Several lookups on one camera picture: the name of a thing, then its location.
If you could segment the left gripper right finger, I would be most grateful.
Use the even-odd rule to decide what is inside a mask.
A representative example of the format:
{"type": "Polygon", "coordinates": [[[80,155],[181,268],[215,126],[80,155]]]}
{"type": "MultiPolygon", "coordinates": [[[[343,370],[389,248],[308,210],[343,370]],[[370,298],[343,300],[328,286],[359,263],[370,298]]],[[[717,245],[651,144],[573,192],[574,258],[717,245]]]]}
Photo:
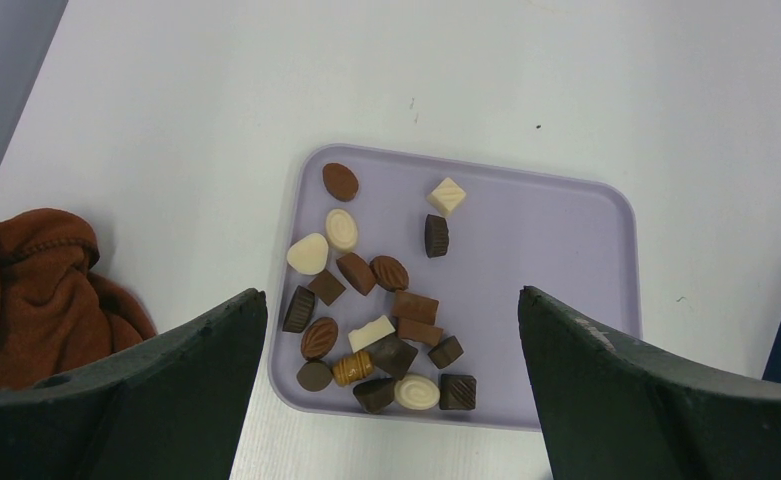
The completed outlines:
{"type": "Polygon", "coordinates": [[[557,479],[781,479],[781,384],[718,370],[525,287],[519,335],[557,479]]]}

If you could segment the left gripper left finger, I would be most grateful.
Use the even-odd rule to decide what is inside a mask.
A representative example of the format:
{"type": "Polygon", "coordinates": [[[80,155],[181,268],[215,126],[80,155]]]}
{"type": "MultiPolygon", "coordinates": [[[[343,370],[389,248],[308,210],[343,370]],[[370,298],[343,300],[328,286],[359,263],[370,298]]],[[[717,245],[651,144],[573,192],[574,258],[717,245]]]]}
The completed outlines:
{"type": "Polygon", "coordinates": [[[226,479],[257,375],[266,296],[24,390],[0,390],[0,479],[226,479]]]}

